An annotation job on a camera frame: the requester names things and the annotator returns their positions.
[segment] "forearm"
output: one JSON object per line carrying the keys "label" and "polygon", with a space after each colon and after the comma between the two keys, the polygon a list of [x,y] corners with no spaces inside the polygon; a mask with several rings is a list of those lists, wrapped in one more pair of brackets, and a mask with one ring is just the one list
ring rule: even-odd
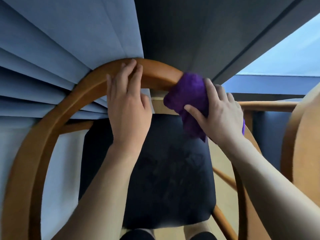
{"label": "forearm", "polygon": [[222,148],[237,169],[263,225],[275,239],[320,239],[320,209],[244,137]]}
{"label": "forearm", "polygon": [[53,239],[119,239],[130,175],[138,158],[111,145],[97,175]]}

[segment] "wooden floor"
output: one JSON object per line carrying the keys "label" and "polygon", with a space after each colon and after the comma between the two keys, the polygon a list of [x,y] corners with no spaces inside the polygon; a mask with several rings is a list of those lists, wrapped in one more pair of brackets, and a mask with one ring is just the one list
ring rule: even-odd
{"label": "wooden floor", "polygon": [[[230,161],[224,153],[212,141],[209,141],[210,155],[212,165],[230,177],[234,178],[233,170]],[[239,214],[238,214],[238,195],[229,185],[214,174],[216,186],[217,205],[230,222],[231,226],[238,232]],[[211,232],[218,240],[225,240],[218,225],[212,217],[209,219],[209,227]],[[156,240],[185,240],[183,227],[161,228],[154,231]]]}

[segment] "black seat cushion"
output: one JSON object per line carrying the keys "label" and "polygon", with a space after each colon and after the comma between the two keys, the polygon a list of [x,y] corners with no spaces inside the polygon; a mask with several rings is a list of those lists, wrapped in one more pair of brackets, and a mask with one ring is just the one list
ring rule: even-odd
{"label": "black seat cushion", "polygon": [[[112,141],[109,119],[95,121],[84,139],[79,199]],[[208,142],[190,138],[178,115],[154,114],[131,174],[123,226],[155,229],[194,224],[209,219],[215,205]]]}

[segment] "hand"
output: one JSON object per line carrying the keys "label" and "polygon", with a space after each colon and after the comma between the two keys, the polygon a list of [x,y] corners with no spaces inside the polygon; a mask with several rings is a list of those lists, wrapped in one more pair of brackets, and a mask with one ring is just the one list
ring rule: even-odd
{"label": "hand", "polygon": [[122,64],[112,79],[107,75],[108,115],[113,133],[113,144],[120,150],[139,155],[151,124],[152,110],[149,97],[140,92],[142,65],[132,59]]}
{"label": "hand", "polygon": [[226,93],[220,85],[213,85],[209,78],[205,79],[209,99],[209,116],[191,105],[185,105],[199,123],[206,135],[220,148],[242,135],[243,112],[231,93]]}

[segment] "microfiber cloth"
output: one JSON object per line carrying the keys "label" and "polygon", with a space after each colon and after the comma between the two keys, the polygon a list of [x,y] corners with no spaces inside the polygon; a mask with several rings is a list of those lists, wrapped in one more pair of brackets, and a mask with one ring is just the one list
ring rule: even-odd
{"label": "microfiber cloth", "polygon": [[[178,83],[164,97],[163,103],[182,118],[183,129],[192,137],[206,141],[206,134],[196,119],[184,109],[186,104],[197,108],[205,117],[209,115],[209,100],[203,78],[194,73],[184,73]],[[245,133],[243,121],[242,134]]]}

